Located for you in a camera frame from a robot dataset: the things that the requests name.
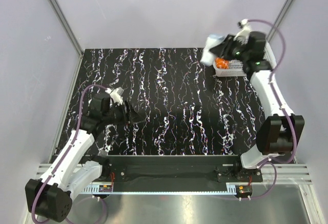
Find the light blue towel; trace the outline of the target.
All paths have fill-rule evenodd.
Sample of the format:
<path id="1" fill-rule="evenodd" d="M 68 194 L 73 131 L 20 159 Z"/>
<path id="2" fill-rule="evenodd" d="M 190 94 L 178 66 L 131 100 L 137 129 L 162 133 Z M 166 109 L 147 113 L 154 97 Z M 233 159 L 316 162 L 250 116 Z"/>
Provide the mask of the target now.
<path id="1" fill-rule="evenodd" d="M 222 57 L 218 57 L 214 53 L 210 51 L 213 47 L 216 47 L 223 43 L 227 35 L 218 35 L 218 34 L 210 34 L 206 39 L 206 44 L 202 52 L 202 57 L 200 60 L 201 64 L 204 64 L 205 66 L 211 66 L 216 58 L 223 59 L 224 61 L 228 61 Z"/>

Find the orange and white towel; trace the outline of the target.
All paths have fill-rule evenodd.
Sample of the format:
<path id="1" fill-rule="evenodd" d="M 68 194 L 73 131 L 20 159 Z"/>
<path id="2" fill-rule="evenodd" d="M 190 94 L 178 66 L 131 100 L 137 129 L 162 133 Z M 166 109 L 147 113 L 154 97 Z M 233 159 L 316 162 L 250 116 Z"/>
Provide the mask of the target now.
<path id="1" fill-rule="evenodd" d="M 215 66 L 218 69 L 228 69 L 229 68 L 229 61 L 223 58 L 217 57 L 215 59 Z"/>

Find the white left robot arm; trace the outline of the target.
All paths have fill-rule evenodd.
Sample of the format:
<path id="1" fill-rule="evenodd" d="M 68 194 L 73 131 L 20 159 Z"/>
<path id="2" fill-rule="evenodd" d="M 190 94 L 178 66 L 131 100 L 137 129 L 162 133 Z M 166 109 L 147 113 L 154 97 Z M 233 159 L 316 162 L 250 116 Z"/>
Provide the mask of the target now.
<path id="1" fill-rule="evenodd" d="M 75 172 L 85 152 L 107 126 L 126 126 L 144 120 L 117 90 L 91 99 L 87 112 L 79 119 L 76 130 L 72 131 L 53 164 L 39 179 L 30 179 L 26 183 L 27 206 L 33 221 L 38 223 L 38 216 L 64 221 L 77 195 L 93 180 L 104 181 L 111 174 L 109 159 L 100 155 L 92 156 Z"/>

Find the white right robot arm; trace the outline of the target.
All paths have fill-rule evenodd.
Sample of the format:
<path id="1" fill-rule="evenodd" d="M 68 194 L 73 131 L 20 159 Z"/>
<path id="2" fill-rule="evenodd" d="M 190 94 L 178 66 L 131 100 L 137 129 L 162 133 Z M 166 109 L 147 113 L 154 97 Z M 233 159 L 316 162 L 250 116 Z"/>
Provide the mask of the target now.
<path id="1" fill-rule="evenodd" d="M 251 86 L 257 92 L 264 109 L 265 121 L 256 133 L 256 142 L 239 157 L 233 176 L 244 181 L 251 169 L 258 169 L 266 162 L 291 163 L 296 155 L 300 135 L 305 125 L 303 116 L 296 115 L 286 103 L 275 78 L 275 66 L 265 56 L 266 35 L 259 31 L 209 35 L 201 62 L 217 66 L 217 61 L 237 60 Z"/>

